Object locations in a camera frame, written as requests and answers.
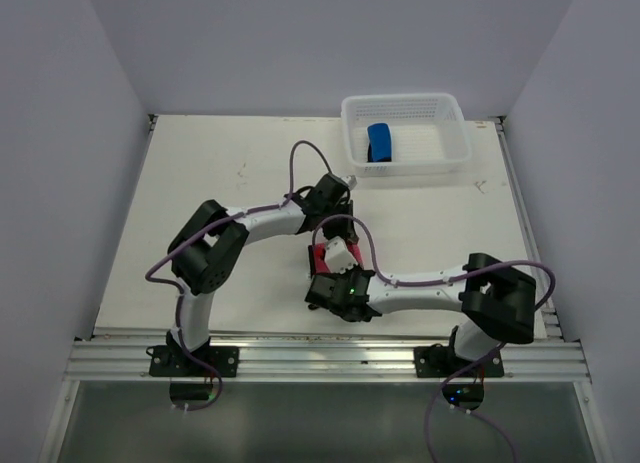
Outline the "red microfiber towel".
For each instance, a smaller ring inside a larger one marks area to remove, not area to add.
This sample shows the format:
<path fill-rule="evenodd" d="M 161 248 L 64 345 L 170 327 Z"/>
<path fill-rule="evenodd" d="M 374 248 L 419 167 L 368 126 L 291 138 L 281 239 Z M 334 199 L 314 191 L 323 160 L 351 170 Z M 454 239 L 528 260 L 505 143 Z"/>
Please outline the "red microfiber towel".
<path fill-rule="evenodd" d="M 311 276 L 314 276 L 316 274 L 330 273 L 329 270 L 327 269 L 326 265 L 324 264 L 324 261 L 323 261 L 324 247 L 325 247 L 325 244 L 327 242 L 313 244 L 313 245 L 310 245 L 308 247 L 310 275 Z M 356 267 L 362 267 L 363 266 L 363 260 L 362 260 L 361 252 L 360 252 L 360 249 L 359 249 L 358 245 L 357 244 L 353 244 L 353 243 L 348 243 L 348 242 L 346 242 L 346 243 L 347 243 L 347 246 L 349 248 L 349 251 L 354 255 L 354 257 L 357 259 L 357 261 L 359 263 L 359 265 L 356 266 Z"/>

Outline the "blue microfiber towel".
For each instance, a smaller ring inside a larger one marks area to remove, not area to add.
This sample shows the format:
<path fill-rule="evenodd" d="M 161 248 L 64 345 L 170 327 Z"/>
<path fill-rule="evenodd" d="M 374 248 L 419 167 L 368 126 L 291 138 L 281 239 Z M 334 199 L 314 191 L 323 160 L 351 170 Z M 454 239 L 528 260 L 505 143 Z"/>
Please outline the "blue microfiber towel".
<path fill-rule="evenodd" d="M 369 163 L 386 163 L 392 161 L 392 137 L 386 123 L 374 123 L 367 127 Z"/>

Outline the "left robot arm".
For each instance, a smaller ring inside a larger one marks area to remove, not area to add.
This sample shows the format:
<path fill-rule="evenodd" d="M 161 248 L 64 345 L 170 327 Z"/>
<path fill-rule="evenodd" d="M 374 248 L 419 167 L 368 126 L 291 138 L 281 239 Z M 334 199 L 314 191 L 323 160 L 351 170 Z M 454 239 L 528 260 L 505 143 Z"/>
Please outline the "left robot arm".
<path fill-rule="evenodd" d="M 166 343 L 172 362 L 185 375 L 201 373 L 208 362 L 208 321 L 213 295 L 231 276 L 244 247 L 265 239 L 313 231 L 325 218 L 350 214 L 353 175 L 322 176 L 318 183 L 287 195 L 283 202 L 250 209 L 201 204 L 168 248 L 179 286 L 175 323 Z"/>

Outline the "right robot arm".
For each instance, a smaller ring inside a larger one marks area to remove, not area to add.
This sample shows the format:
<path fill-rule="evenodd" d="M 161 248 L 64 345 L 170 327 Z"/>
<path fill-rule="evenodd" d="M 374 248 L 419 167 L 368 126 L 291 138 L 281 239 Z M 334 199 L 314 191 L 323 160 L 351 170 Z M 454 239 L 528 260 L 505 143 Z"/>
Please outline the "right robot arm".
<path fill-rule="evenodd" d="M 514 263 L 472 253 L 458 267 L 431 274 L 384 277 L 359 266 L 312 277 L 305 301 L 344 321 L 369 322 L 401 311 L 449 311 L 466 320 L 454 327 L 442 359 L 468 375 L 501 344 L 534 340 L 536 281 Z"/>

